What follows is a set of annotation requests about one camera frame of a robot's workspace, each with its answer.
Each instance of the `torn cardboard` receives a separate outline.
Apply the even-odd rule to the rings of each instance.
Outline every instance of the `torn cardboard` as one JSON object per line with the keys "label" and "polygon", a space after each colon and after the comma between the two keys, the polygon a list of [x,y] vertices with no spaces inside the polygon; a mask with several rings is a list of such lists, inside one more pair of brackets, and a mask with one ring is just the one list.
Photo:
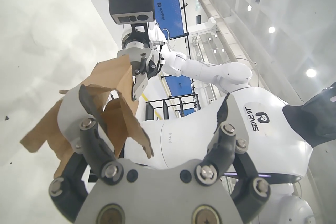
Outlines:
{"label": "torn cardboard", "polygon": [[[116,157],[119,157],[127,137],[132,137],[142,145],[148,158],[154,156],[150,139],[135,118],[138,101],[132,101],[132,66],[128,56],[98,63],[81,84],[85,85],[98,112],[107,124],[107,136],[114,145]],[[112,90],[118,92],[119,98],[111,100],[102,111]],[[67,90],[60,90],[61,94],[66,94],[66,92]],[[61,103],[62,99],[56,102],[40,122],[20,141],[31,153],[37,152],[45,141],[48,142],[60,160],[54,178],[61,176],[73,154],[70,143],[60,132],[57,123]]]}

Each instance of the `ceiling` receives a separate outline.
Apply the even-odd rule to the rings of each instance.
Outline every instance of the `ceiling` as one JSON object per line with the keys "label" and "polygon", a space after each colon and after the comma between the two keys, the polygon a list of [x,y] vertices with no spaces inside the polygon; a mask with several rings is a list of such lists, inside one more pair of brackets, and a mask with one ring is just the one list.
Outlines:
{"label": "ceiling", "polygon": [[[307,101],[335,82],[336,0],[210,1],[279,97],[297,98],[286,89],[291,86]],[[317,73],[313,78],[306,75],[310,68]]]}

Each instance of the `yellow stripe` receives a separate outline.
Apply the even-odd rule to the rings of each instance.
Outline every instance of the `yellow stripe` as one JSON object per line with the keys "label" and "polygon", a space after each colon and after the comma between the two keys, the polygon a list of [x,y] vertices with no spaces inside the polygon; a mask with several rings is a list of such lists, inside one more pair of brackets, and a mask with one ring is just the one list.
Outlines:
{"label": "yellow stripe", "polygon": [[[145,99],[146,102],[148,102],[148,99],[147,99],[147,97],[145,96],[144,93],[142,93],[141,96]],[[162,120],[161,115],[156,110],[154,110],[154,113],[160,120]]]}

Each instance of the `screw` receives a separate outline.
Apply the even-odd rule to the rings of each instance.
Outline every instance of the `screw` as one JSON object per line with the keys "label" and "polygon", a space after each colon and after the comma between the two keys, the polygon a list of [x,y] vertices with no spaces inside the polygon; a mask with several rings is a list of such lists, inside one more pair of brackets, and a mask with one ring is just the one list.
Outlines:
{"label": "screw", "polygon": [[58,193],[60,189],[61,189],[61,182],[60,181],[55,181],[51,185],[51,192],[54,193],[54,194]]}
{"label": "screw", "polygon": [[244,139],[238,139],[237,140],[237,145],[238,145],[238,147],[244,149],[244,148],[246,148],[246,141]]}
{"label": "screw", "polygon": [[201,169],[201,175],[204,179],[211,179],[213,177],[213,172],[209,166],[204,165]]}
{"label": "screw", "polygon": [[226,130],[229,134],[233,134],[234,132],[234,126],[232,126],[231,124],[227,124],[224,126],[224,130]]}
{"label": "screw", "polygon": [[260,193],[267,193],[269,191],[269,185],[264,180],[258,181],[257,189]]}
{"label": "screw", "polygon": [[62,194],[62,182],[64,181],[64,178],[58,177],[55,180],[53,180],[49,186],[49,194],[51,197],[57,197]]}
{"label": "screw", "polygon": [[105,170],[105,177],[112,178],[117,173],[117,167],[115,165],[109,165]]}
{"label": "screw", "polygon": [[89,127],[90,125],[91,125],[91,123],[92,123],[92,120],[91,119],[85,119],[85,120],[83,120],[83,122],[82,122],[82,127],[83,128],[87,128],[87,127]]}

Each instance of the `white cable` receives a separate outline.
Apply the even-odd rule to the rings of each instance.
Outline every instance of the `white cable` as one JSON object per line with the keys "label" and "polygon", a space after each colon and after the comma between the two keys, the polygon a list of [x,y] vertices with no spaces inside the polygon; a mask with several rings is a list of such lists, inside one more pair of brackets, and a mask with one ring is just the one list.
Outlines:
{"label": "white cable", "polygon": [[[172,46],[170,46],[170,44],[169,44],[169,41],[170,41],[171,39],[173,39],[173,40],[174,40],[174,46],[173,46],[173,47],[172,47]],[[172,37],[170,37],[170,38],[169,38],[169,40],[168,40],[168,42],[167,42],[167,44],[168,44],[168,46],[170,47],[170,49],[172,49],[173,51],[175,51],[175,50],[174,50],[174,47],[175,47],[175,45],[176,45],[175,38],[172,38]]]}
{"label": "white cable", "polygon": [[260,83],[260,74],[259,74],[259,71],[258,71],[258,69],[257,69],[256,63],[255,63],[255,62],[252,62],[252,61],[250,61],[250,60],[248,60],[248,59],[246,59],[246,58],[242,58],[242,57],[237,57],[237,59],[243,59],[243,60],[246,60],[246,61],[248,61],[249,63],[252,63],[252,64],[254,65],[254,68],[256,69],[257,74],[258,74],[258,87],[259,87],[259,83]]}

